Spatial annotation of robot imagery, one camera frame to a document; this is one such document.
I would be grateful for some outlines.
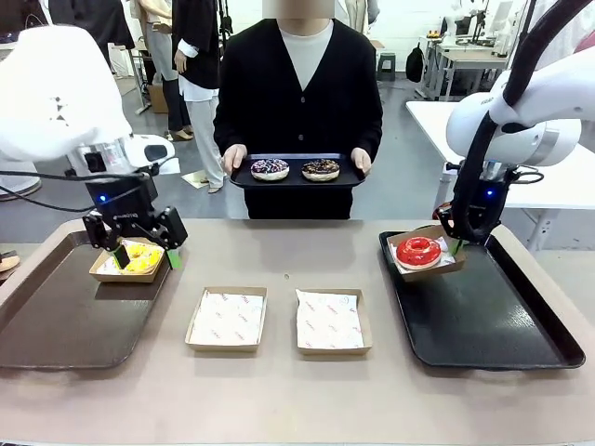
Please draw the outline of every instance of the bag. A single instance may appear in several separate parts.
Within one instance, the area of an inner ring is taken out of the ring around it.
[[[424,53],[417,44],[417,47],[413,48],[411,54],[407,57],[407,63],[405,64],[405,73],[407,79],[412,82],[421,81],[421,76],[424,72]]]

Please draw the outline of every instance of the beige table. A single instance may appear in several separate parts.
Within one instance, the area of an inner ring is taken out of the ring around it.
[[[495,234],[586,351],[582,368],[488,373],[421,366],[405,338],[377,235],[422,221],[185,223],[184,268],[167,279],[132,357],[108,372],[0,372],[0,436],[80,444],[595,439],[593,328],[508,230]],[[73,222],[62,231],[82,228]],[[0,300],[60,238],[51,236],[0,287]],[[207,285],[269,287],[256,357],[198,354],[184,345]],[[296,287],[364,290],[374,337],[366,360],[300,357]]]

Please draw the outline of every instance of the white wax paper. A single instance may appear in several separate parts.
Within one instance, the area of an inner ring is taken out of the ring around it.
[[[362,348],[364,339],[356,295],[328,295],[296,290],[297,346],[300,348]]]
[[[260,338],[262,295],[203,295],[190,342],[201,346],[254,346]]]
[[[440,260],[438,261],[438,263],[428,269],[444,267],[446,265],[451,265],[453,263],[456,263],[455,257],[452,254],[450,254],[450,251],[448,251],[448,244],[446,244],[446,240],[444,239],[444,237],[440,237],[440,238],[436,239],[436,242],[438,242],[438,244],[440,245],[440,249],[442,249],[443,252],[440,256]],[[394,260],[394,263],[397,266],[397,269],[399,270],[399,272],[401,274],[409,274],[411,272],[420,271],[420,269],[411,270],[411,269],[403,268],[401,266],[401,264],[399,262],[397,262],[397,246],[395,246],[394,244],[390,245],[390,251],[392,252],[392,259]]]

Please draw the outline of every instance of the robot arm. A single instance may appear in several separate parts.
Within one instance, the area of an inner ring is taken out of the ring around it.
[[[594,49],[534,72],[549,42],[589,3],[559,0],[522,42],[511,72],[490,93],[457,104],[447,140],[466,159],[451,206],[439,212],[449,235],[482,243],[500,223],[510,184],[524,175],[519,164],[559,163],[578,142],[579,119],[595,118]]]
[[[7,98],[0,109],[0,162],[66,155],[67,179],[84,181],[96,206],[83,218],[89,240],[113,252],[121,268],[129,259],[120,237],[145,237],[165,249],[184,243],[178,211],[152,207],[152,177],[178,162],[174,147],[132,134],[110,69],[86,31],[47,26],[21,33],[0,63],[0,97]]]

